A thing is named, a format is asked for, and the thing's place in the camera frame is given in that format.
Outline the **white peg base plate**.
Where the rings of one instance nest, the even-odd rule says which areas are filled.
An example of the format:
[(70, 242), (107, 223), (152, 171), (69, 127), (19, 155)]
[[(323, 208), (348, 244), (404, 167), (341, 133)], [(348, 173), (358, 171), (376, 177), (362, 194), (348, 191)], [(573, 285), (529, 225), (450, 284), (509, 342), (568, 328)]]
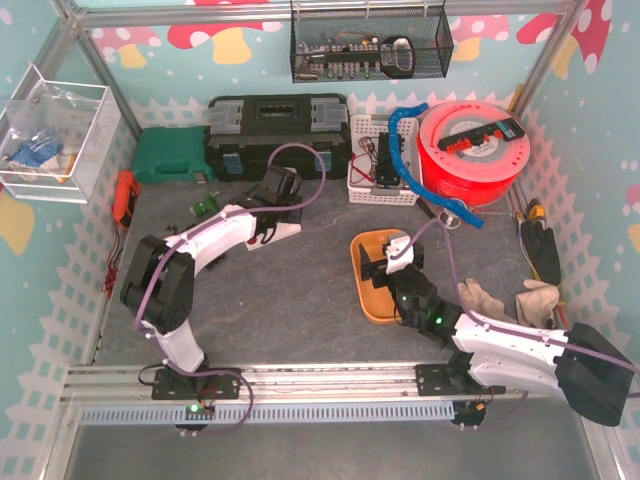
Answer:
[[(248, 251), (253, 251), (262, 247), (265, 247), (269, 244), (275, 243), (279, 240), (285, 239), (287, 237), (296, 235), (301, 232), (301, 225), (297, 223), (277, 223), (274, 228), (270, 228), (266, 233), (257, 234), (256, 236), (249, 239), (245, 246)], [(262, 238), (262, 245), (254, 245), (255, 239)]]

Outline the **green hose nozzle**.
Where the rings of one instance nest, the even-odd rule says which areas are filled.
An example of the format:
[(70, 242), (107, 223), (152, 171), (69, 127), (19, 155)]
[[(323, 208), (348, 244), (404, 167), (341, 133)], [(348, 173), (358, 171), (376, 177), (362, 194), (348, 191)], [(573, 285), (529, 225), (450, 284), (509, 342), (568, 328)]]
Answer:
[(195, 202), (190, 207), (190, 212), (195, 218), (204, 215), (215, 215), (220, 211), (218, 203), (214, 197), (208, 196), (199, 202)]

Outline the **black ribbed rail block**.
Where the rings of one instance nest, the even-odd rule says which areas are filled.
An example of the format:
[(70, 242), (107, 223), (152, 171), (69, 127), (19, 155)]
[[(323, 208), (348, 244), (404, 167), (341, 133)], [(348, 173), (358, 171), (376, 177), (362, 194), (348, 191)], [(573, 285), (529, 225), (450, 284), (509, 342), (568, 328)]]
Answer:
[(220, 265), (225, 259), (226, 259), (226, 255), (222, 254), (216, 257), (214, 260), (210, 261), (208, 264), (206, 264), (205, 269), (208, 271), (211, 271), (215, 269), (218, 265)]

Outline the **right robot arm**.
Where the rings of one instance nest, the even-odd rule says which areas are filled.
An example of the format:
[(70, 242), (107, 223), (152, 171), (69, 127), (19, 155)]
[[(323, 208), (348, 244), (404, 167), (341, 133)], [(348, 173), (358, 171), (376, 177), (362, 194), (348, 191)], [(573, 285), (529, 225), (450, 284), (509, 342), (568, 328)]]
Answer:
[(592, 326), (526, 327), (447, 301), (422, 271), (423, 246), (397, 229), (357, 235), (350, 253), (370, 320), (396, 322), (451, 349), (438, 373), (445, 387), (461, 394), (503, 387), (554, 396), (594, 423), (620, 424), (636, 368)]

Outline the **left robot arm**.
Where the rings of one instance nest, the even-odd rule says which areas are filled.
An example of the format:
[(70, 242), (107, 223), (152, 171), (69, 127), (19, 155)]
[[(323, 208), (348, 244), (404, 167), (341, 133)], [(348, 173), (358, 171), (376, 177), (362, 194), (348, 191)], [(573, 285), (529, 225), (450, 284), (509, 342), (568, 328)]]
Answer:
[(267, 168), (263, 180), (211, 218), (166, 238), (144, 237), (129, 265), (120, 300), (135, 329), (157, 343), (163, 364), (180, 374), (205, 369), (189, 322), (199, 272), (238, 245), (255, 248), (300, 231), (301, 177)]

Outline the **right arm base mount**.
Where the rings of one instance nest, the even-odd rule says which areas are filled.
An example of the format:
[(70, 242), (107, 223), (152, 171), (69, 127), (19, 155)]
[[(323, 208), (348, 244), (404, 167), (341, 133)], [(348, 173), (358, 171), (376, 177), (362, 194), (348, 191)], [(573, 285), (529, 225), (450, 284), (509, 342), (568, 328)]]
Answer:
[(490, 395), (492, 390), (474, 380), (465, 369), (448, 364), (417, 364), (415, 382), (421, 397)]

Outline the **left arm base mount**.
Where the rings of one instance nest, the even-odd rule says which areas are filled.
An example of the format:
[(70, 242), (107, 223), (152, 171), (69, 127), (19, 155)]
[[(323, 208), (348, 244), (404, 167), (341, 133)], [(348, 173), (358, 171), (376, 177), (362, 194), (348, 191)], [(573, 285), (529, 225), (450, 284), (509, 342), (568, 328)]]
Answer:
[(191, 377), (165, 367), (155, 373), (151, 387), (153, 400), (236, 400), (240, 381), (229, 373)]

